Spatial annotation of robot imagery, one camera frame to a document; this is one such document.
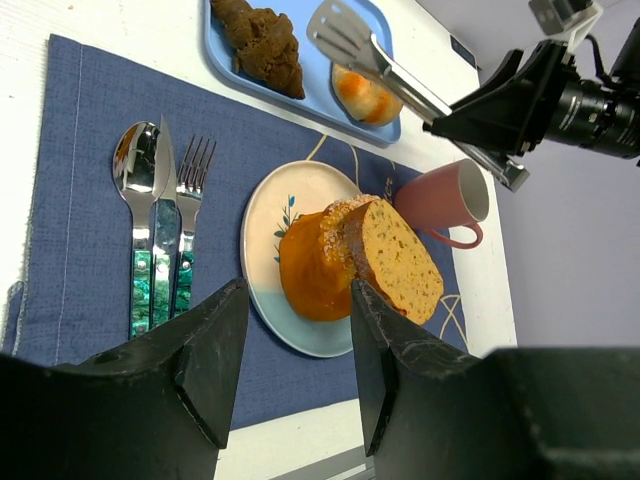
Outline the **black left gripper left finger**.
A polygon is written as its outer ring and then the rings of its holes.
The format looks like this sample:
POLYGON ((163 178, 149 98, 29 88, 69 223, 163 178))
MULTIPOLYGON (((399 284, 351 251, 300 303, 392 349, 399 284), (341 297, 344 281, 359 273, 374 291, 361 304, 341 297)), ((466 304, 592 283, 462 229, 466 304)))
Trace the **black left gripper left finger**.
POLYGON ((248 326, 234 279, 78 365, 1 359, 5 479, 210 479, 228 442, 248 326))

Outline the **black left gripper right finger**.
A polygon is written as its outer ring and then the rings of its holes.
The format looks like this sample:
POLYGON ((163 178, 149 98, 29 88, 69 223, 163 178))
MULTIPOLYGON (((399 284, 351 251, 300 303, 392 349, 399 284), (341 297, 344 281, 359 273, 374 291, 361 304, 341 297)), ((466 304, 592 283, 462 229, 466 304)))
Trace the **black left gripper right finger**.
POLYGON ((379 479, 635 479, 639 352, 476 358, 351 287, 364 449, 379 479))

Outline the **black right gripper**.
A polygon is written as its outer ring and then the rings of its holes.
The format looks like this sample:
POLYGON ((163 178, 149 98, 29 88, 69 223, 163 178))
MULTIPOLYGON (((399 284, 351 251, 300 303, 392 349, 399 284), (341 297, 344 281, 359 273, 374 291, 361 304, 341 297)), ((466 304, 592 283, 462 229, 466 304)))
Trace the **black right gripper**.
POLYGON ((639 42, 627 40, 605 71, 592 46, 596 77, 580 77, 558 41, 541 41, 529 59, 509 51, 476 91, 424 130, 450 141, 522 156, 543 140, 633 159, 639 155, 639 42))

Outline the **round sliced bread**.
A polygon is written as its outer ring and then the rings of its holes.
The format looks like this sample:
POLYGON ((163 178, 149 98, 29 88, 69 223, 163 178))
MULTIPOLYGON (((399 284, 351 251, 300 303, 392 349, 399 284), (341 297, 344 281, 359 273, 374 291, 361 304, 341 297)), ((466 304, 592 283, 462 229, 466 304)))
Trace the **round sliced bread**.
POLYGON ((356 277, 411 322, 429 321, 444 294, 444 280, 395 208, 383 199, 363 204, 345 217, 342 231, 356 277))

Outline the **orange sugared muffin bread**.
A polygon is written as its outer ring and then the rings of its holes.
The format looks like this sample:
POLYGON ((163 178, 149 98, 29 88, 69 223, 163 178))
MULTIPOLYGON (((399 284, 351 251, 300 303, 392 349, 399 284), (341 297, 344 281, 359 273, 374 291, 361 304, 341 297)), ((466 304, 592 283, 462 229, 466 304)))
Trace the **orange sugared muffin bread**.
POLYGON ((344 239, 346 217, 376 200, 360 194, 336 200, 324 210, 305 214, 279 245, 281 285, 289 305, 314 322, 334 322, 349 315, 355 266, 344 239))

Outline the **metal serving tongs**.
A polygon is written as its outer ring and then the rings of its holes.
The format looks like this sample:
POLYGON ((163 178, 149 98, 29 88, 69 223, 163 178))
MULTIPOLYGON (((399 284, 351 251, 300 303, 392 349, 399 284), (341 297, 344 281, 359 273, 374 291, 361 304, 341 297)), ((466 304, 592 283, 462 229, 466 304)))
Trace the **metal serving tongs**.
MULTIPOLYGON (((428 126, 451 113, 444 101, 384 52, 370 27, 343 2, 322 2, 311 16, 306 34, 333 63, 379 83, 428 126)), ((453 144, 512 192, 517 191, 530 176, 524 166, 504 153, 458 140, 453 144)))

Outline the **brown chocolate bread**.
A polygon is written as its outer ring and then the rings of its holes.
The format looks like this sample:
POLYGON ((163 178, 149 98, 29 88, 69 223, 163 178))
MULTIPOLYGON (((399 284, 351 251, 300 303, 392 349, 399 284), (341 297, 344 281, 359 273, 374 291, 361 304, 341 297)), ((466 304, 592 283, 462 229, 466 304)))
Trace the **brown chocolate bread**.
POLYGON ((243 72, 289 98, 306 97, 299 42, 286 14, 254 8, 244 0, 214 0, 210 5, 233 50, 234 73, 243 72))

